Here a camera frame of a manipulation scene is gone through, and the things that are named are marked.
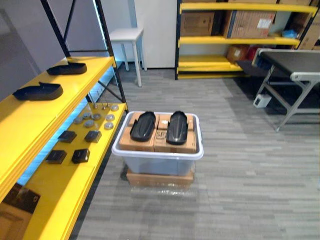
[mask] cardboard box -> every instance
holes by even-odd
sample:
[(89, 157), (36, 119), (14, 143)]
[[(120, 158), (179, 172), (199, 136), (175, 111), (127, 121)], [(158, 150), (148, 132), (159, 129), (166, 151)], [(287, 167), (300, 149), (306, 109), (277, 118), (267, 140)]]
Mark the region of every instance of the cardboard box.
[(213, 12), (183, 12), (180, 36), (210, 36), (213, 22)]
[(0, 240), (21, 240), (40, 195), (15, 184), (0, 203)]
[[(170, 122), (171, 114), (162, 114), (159, 116), (158, 130), (167, 130), (168, 122)], [(194, 118), (192, 115), (186, 114), (186, 120), (188, 122), (188, 131), (194, 130)]]
[(320, 36), (320, 12), (317, 13), (298, 49), (312, 50)]
[(228, 59), (231, 63), (235, 63), (239, 60), (245, 60), (248, 49), (248, 45), (231, 45), (228, 48), (226, 59)]
[(309, 6), (311, 0), (280, 0), (279, 4)]
[(156, 129), (153, 130), (152, 135), (148, 141), (132, 140), (130, 137), (130, 131), (130, 126), (127, 126), (123, 131), (123, 135), (119, 141), (121, 150), (154, 152), (154, 141), (157, 131)]
[(126, 177), (128, 178), (130, 185), (136, 187), (188, 188), (194, 181), (194, 174), (191, 170), (186, 176), (172, 176), (133, 173), (128, 169)]
[(197, 150), (196, 135), (193, 131), (188, 131), (186, 142), (182, 145), (172, 145), (167, 143), (167, 131), (157, 130), (154, 138), (154, 151), (160, 153), (181, 153), (194, 154)]
[[(135, 112), (132, 115), (132, 117), (131, 117), (131, 119), (130, 119), (130, 121), (128, 123), (128, 126), (132, 127), (134, 125), (134, 123), (135, 123), (135, 120), (138, 120), (138, 118), (140, 117), (141, 114), (143, 114), (143, 112)], [(155, 129), (157, 129), (158, 123), (159, 123), (159, 114), (155, 114), (155, 123), (154, 123), (154, 128)]]
[(276, 4), (277, 0), (228, 0), (229, 3)]
[(225, 38), (266, 38), (275, 11), (227, 11), (223, 27)]

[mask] black car part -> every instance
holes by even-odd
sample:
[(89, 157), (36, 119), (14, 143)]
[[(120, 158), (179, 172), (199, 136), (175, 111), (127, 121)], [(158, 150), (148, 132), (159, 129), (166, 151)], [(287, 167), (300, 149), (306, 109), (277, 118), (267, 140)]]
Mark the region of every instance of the black car part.
[(156, 122), (156, 115), (152, 111), (141, 114), (138, 120), (134, 120), (130, 137), (134, 141), (146, 142), (150, 139)]
[(75, 75), (83, 74), (87, 71), (85, 63), (68, 62), (68, 65), (58, 65), (46, 70), (49, 75)]
[(166, 131), (166, 142), (173, 145), (182, 145), (187, 141), (188, 121), (182, 111), (176, 111), (170, 117)]
[(18, 100), (53, 100), (62, 95), (64, 90), (60, 84), (39, 82), (40, 86), (26, 86), (18, 89), (12, 95)]

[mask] yellow shelf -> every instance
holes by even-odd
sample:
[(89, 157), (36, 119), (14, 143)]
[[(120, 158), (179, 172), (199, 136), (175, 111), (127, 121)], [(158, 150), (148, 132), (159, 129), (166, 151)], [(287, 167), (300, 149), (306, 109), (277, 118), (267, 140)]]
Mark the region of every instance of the yellow shelf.
[(237, 72), (242, 68), (222, 55), (179, 56), (178, 72)]
[(178, 74), (178, 79), (222, 79), (247, 77), (244, 73), (196, 73), (196, 74)]
[(224, 38), (223, 36), (182, 36), (181, 44), (261, 44), (261, 45), (291, 45), (298, 47), (300, 41), (294, 38), (269, 36), (267, 38)]
[[(89, 189), (97, 174), (100, 164), (106, 154), (117, 126), (127, 107), (125, 103), (118, 104), (118, 111), (102, 110), (102, 105), (94, 109), (88, 104), (80, 113), (100, 113), (101, 118), (94, 121), (91, 128), (83, 124), (72, 124), (68, 130), (75, 131), (77, 136), (72, 143), (58, 142), (54, 150), (65, 150), (67, 155), (62, 164), (41, 163), (32, 175), (26, 187), (40, 194), (40, 200), (26, 229), (24, 240), (61, 240), (68, 239), (79, 212), (83, 206)], [(105, 130), (105, 117), (113, 114), (113, 129)], [(98, 143), (88, 143), (84, 140), (90, 130), (102, 133)], [(88, 148), (90, 151), (88, 162), (74, 164), (71, 161), (76, 149)]]
[(61, 84), (63, 94), (54, 100), (19, 101), (13, 95), (0, 102), (0, 202), (59, 126), (96, 84), (115, 66), (113, 57), (72, 57), (86, 63), (81, 75), (51, 76), (46, 71), (25, 86), (39, 82)]
[(277, 11), (277, 12), (297, 12), (310, 13), (314, 17), (317, 12), (315, 6), (287, 5), (287, 4), (267, 4), (267, 3), (230, 3), (230, 2), (190, 2), (181, 3), (182, 11), (203, 11), (203, 10), (252, 10), (252, 11)]

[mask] plastic storage bin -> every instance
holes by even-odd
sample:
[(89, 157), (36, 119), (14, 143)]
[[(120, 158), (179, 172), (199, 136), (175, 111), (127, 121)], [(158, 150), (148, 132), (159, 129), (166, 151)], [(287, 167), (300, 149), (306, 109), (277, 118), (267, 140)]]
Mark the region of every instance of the plastic storage bin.
[[(112, 153), (123, 157), (125, 163), (134, 173), (141, 174), (161, 174), (185, 176), (190, 171), (195, 161), (201, 159), (204, 155), (202, 136), (199, 118), (197, 115), (187, 113), (193, 116), (193, 131), (196, 136), (196, 153), (170, 153), (170, 152), (151, 152), (151, 151), (128, 151), (119, 148), (119, 141), (122, 137), (125, 127), (133, 115), (134, 111), (127, 114), (122, 127), (112, 146)], [(170, 112), (155, 112), (155, 114), (172, 114)]]

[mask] black plastic part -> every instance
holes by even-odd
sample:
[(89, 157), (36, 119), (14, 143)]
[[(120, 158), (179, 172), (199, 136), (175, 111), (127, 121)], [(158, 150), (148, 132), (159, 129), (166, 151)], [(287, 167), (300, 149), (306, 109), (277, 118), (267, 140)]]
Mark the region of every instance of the black plastic part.
[(89, 131), (84, 137), (84, 140), (88, 143), (97, 143), (101, 136), (102, 134), (100, 131)]
[(71, 143), (77, 134), (74, 131), (64, 131), (59, 137), (59, 142)]
[(182, 145), (187, 141), (188, 121), (182, 111), (176, 111), (170, 117), (166, 131), (166, 142), (173, 145)]
[(46, 157), (45, 161), (48, 164), (61, 164), (66, 156), (67, 153), (63, 150), (52, 150)]
[(44, 101), (57, 99), (64, 90), (60, 84), (42, 83), (40, 86), (26, 86), (18, 89), (12, 95), (18, 100)]
[(87, 71), (87, 65), (79, 62), (68, 62), (68, 65), (50, 67), (46, 72), (50, 75), (75, 75)]
[(87, 148), (75, 150), (71, 161), (74, 164), (86, 163), (89, 160), (89, 155), (90, 155), (90, 151)]
[(134, 121), (130, 131), (130, 137), (134, 141), (146, 142), (150, 139), (156, 122), (156, 115), (152, 111), (141, 114), (138, 120)]

